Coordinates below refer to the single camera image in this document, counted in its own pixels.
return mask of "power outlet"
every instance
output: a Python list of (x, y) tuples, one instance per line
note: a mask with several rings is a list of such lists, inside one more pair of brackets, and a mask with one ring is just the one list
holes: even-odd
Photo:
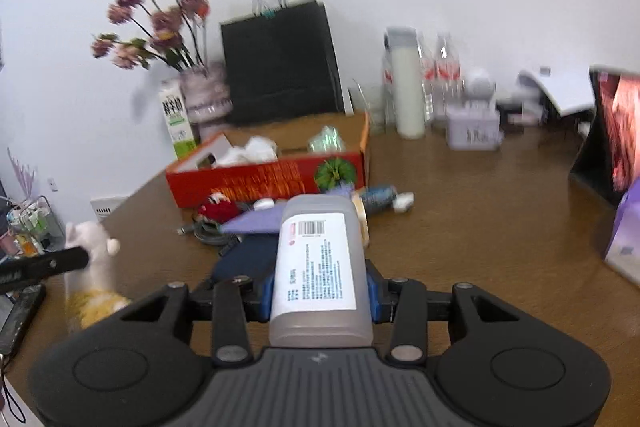
[(118, 208), (127, 198), (100, 198), (91, 200), (91, 208), (94, 210), (98, 219), (103, 220)]

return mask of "white tissue paper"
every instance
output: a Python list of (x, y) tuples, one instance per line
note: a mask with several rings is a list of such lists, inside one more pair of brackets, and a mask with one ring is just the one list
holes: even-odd
[(278, 159), (276, 143), (262, 136), (252, 136), (244, 147), (231, 147), (216, 161), (216, 167), (267, 163)]

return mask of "white thermos bottle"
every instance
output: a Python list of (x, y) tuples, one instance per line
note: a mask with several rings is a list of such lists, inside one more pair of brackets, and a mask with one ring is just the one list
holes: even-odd
[(388, 28), (385, 44), (389, 48), (394, 80), (396, 129), (402, 138), (421, 138), (424, 136), (424, 86), (416, 31)]

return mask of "yellow plush toy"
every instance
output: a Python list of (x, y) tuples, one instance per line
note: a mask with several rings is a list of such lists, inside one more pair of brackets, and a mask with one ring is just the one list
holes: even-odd
[(83, 247), (89, 265), (65, 273), (66, 317), (70, 331), (84, 329), (126, 307), (130, 300), (115, 291), (113, 256), (120, 242), (99, 223), (66, 226), (66, 248)]

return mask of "open box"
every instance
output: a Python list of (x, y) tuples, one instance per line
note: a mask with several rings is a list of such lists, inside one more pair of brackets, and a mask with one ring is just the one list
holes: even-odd
[[(325, 125), (334, 126), (346, 150), (331, 154), (310, 154), (309, 140)], [(231, 146), (244, 146), (252, 136), (276, 142), (278, 160), (261, 164), (198, 169), (209, 155), (221, 157)], [(222, 131), (203, 142), (185, 158), (166, 169), (166, 179), (180, 208), (202, 204), (214, 192), (232, 201), (260, 198), (289, 199), (298, 194), (317, 194), (332, 182), (367, 184), (369, 121), (364, 114), (320, 114), (286, 122)]]

